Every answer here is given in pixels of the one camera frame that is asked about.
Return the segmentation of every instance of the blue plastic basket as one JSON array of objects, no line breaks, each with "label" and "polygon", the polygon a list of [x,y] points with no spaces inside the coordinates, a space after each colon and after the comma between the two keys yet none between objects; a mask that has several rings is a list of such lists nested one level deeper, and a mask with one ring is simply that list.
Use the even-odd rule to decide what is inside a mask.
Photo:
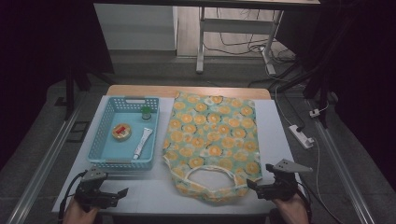
[{"label": "blue plastic basket", "polygon": [[[110,173],[150,170],[160,114],[159,103],[159,98],[155,97],[109,97],[87,160]],[[142,106],[150,107],[150,120],[142,119]],[[122,142],[111,133],[119,123],[128,123],[132,130],[131,136]],[[139,159],[134,160],[134,150],[140,143],[144,128],[152,129],[153,133],[146,141]]]}]

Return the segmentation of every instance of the wall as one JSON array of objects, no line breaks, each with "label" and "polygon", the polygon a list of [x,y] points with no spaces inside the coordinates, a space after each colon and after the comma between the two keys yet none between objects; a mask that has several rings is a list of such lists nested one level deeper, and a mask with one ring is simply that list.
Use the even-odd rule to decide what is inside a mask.
[{"label": "wall", "polygon": [[177,7],[94,6],[108,49],[176,50]]}]

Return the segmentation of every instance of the human hand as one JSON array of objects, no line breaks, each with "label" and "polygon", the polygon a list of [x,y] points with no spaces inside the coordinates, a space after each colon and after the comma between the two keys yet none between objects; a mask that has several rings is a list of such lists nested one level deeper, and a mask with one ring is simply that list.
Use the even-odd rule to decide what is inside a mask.
[{"label": "human hand", "polygon": [[273,199],[273,203],[279,210],[280,215],[288,224],[308,224],[308,214],[304,206],[304,201],[294,194],[288,201]]},{"label": "human hand", "polygon": [[63,224],[92,224],[100,208],[93,207],[86,213],[81,205],[72,198],[64,214]]}]

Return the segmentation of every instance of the yellow floral bag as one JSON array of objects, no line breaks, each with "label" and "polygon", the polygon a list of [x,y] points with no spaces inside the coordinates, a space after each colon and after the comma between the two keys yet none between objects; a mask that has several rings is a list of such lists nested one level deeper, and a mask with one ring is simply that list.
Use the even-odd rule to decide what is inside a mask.
[{"label": "yellow floral bag", "polygon": [[[185,195],[211,202],[245,195],[247,178],[262,178],[254,102],[178,92],[163,157]],[[189,180],[198,169],[222,171],[234,186],[211,190]]]}]

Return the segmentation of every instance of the power strip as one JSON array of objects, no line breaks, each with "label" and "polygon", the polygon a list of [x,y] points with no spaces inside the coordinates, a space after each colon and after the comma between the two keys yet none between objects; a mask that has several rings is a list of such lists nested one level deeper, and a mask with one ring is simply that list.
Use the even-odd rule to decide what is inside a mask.
[{"label": "power strip", "polygon": [[303,132],[297,132],[297,125],[291,125],[289,126],[289,130],[294,134],[294,136],[297,138],[297,140],[301,143],[301,145],[305,148],[311,148],[314,144],[314,139],[312,138],[307,138]]}]

